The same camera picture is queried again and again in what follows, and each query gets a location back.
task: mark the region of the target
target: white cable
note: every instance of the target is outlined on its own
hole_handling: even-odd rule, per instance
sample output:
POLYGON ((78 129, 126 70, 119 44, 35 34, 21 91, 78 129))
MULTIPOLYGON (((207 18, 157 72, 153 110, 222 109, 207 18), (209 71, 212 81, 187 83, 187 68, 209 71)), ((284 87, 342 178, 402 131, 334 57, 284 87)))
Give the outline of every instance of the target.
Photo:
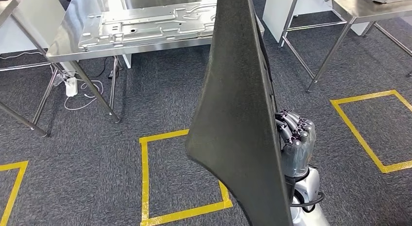
POLYGON ((40 53, 40 52, 22 52, 21 54, 16 55, 16 56, 0 57, 0 59, 6 60, 6 59, 9 59, 9 58, 20 57, 20 56, 22 56, 23 54, 41 54, 41 53, 40 53))
MULTIPOLYGON (((96 84, 93 84, 93 85, 97 88, 97 91, 98 91, 100 94, 103 94, 103 91, 104 91, 103 83, 101 83, 99 80, 92 80, 92 82, 100 83, 100 85, 102 86, 102 91, 101 91, 101 92, 100 92, 99 86, 97 86, 96 84)), ((87 87, 86 83, 83 83, 83 84, 80 86, 80 89, 84 90, 84 89, 86 89, 86 87, 87 87)), ((87 95, 87 94, 84 94, 84 96, 86 96, 86 97, 89 98, 89 99, 93 99, 93 100, 91 100, 89 103, 87 103, 86 105, 84 105, 84 106, 82 106, 82 107, 80 107, 80 108, 69 108, 69 107, 66 106, 66 103, 67 103, 67 100, 68 100, 70 97, 67 97, 66 100, 65 100, 65 105, 64 105, 65 109, 70 110, 70 111, 75 111, 75 110, 83 109, 83 108, 86 108, 87 106, 89 106, 89 105, 90 105, 91 103, 93 103, 95 100, 97 100, 96 96, 89 96, 89 95, 87 95)))

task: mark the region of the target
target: black cable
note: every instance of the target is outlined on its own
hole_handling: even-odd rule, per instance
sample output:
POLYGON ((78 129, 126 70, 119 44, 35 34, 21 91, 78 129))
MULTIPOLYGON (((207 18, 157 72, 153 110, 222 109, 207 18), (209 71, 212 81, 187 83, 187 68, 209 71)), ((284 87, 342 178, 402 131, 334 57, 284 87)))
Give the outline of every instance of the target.
POLYGON ((107 59, 108 59, 109 57, 111 57, 111 56, 106 57, 106 58, 104 59, 104 61, 103 61, 103 62, 104 62, 104 67, 103 67, 102 72, 101 72, 99 75, 97 75, 97 76, 91 76, 90 78, 100 77, 100 76, 104 73, 104 71, 106 70, 106 61, 107 61, 107 59))
POLYGON ((313 206, 315 204, 318 204, 318 203, 322 202, 322 200, 325 198, 325 194, 323 192, 319 192, 318 194, 319 194, 319 198, 314 200, 314 201, 310 201, 308 203, 299 203, 299 204, 292 203, 291 207, 305 208, 305 207, 310 207, 310 206, 313 206))

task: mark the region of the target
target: stamped metal panel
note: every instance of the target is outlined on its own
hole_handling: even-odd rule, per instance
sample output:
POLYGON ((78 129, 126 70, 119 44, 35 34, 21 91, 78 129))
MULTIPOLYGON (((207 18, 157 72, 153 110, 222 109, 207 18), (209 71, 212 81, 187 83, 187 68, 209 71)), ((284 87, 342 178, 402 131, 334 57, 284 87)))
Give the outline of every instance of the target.
POLYGON ((212 36, 215 3, 185 3, 88 16, 80 38, 84 51, 212 36))

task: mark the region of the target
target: curved black panel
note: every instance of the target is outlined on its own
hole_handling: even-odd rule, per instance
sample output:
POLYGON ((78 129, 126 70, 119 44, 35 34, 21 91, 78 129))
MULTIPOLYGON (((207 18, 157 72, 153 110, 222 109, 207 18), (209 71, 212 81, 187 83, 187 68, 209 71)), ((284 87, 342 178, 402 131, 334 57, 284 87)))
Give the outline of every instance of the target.
POLYGON ((254 226, 290 226, 265 58, 252 0, 218 0, 187 153, 214 173, 254 226))

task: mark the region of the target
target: robotic hand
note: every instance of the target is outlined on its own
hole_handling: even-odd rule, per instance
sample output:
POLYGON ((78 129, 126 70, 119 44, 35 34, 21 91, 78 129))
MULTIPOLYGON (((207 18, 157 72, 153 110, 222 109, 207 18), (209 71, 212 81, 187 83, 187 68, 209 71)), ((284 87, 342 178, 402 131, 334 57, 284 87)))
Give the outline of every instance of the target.
POLYGON ((281 151, 282 172, 294 179, 291 215, 294 226, 329 226, 319 202, 319 172, 309 167, 316 140, 315 125, 291 110, 275 113, 277 130, 285 145, 281 151))
POLYGON ((282 171, 288 177, 301 177, 308 172, 316 140, 315 125, 297 113, 283 110, 275 113, 277 130, 285 142, 282 148, 282 171))

